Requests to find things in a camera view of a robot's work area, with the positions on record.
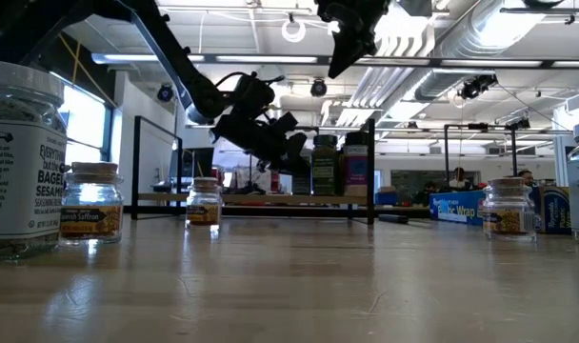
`window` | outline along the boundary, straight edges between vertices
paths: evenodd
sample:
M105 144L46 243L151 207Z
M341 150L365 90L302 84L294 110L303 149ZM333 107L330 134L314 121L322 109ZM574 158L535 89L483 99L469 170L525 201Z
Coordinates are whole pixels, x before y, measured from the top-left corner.
M101 99L66 83L59 109L68 125L66 164L110 160L111 110Z

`metal frame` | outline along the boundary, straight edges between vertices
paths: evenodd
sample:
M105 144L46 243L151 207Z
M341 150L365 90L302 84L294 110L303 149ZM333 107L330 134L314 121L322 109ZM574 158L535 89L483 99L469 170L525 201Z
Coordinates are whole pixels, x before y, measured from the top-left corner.
M183 141L182 138L176 136L173 132L163 129L158 124L152 122L148 118L144 118L141 115L135 116L135 127L133 128L133 168L132 168L132 180L130 184L130 205L133 209L139 209L139 153L141 152L141 123L146 122L159 131L166 133L167 135L173 137L177 141L177 182L175 191L180 193L182 190L182 151L183 151ZM176 202L177 208L181 209L181 202ZM130 213L130 219L136 220L138 211L132 211Z
M459 130L463 128L467 128L471 131L479 131L479 133L494 133L498 134L500 132L509 131L509 135L511 137L511 166L513 168L513 175L518 176L518 160L516 157L516 129L515 128L508 128L504 125L487 125L485 129L480 129L478 126L482 124L446 124L444 126L444 159L446 162L446 182L447 186L450 185L450 170L449 170L449 128L457 128ZM503 131L493 130L489 131L489 129L497 129L501 128L504 129Z
M132 183L131 183L131 202L130 207L125 208L125 212L130 213L130 218L139 220L138 214L172 214L183 215L186 210L177 202L176 207L170 206L139 206L139 152L141 139L142 121L154 126L159 131L162 131L177 140L178 151L178 167L177 175L181 175L182 171L182 156L183 149L182 139L167 131L160 126L152 123L147 118L142 116L135 117L135 127L133 130L133 169L132 169ZM222 208L222 215L232 216L279 216L279 217L331 217L331 218L347 218L356 220L354 217L365 217L364 224L373 225L376 217L376 210L374 208L374 147L375 147L375 126L374 119L369 119L361 130L368 130L368 178L367 178L367 197L365 209L354 209L352 205L348 205L347 209L331 209L331 208L317 208L317 207L249 207L249 206L225 206ZM181 182L177 182L177 192L180 193Z

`shelf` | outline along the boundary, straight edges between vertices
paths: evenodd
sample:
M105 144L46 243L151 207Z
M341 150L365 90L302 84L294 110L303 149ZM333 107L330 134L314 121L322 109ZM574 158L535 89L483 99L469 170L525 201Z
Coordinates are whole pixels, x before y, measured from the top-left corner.
M187 194L140 193L139 200L186 201ZM367 205L363 196L311 196L311 195L240 195L224 194L227 203L274 203L274 204L353 204Z

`desk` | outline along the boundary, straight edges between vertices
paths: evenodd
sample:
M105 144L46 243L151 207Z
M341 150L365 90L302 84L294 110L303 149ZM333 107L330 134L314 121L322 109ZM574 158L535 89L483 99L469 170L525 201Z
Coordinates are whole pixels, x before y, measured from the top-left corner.
M579 247L446 222L177 218L0 263L0 343L579 342Z

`metal pole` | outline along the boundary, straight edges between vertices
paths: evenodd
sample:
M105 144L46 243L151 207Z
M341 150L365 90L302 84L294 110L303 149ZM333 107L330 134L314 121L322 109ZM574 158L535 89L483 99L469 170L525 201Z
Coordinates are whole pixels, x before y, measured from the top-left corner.
M516 129L511 129L511 166L514 169L514 176L518 176L518 161L516 159Z
M368 191L367 191L367 216L368 225L374 225L374 132L376 123L374 119L368 119Z
M175 186L175 191L179 194L182 192L182 170L184 169L184 142L182 138L177 139L177 185ZM177 201L175 203L176 207L181 207L182 202Z
M446 160L446 182L450 187L450 165L449 165L449 125L444 126L444 159Z
M135 116L133 128L133 170L130 182L130 219L137 219L137 207L139 205L139 148L141 140L141 115Z

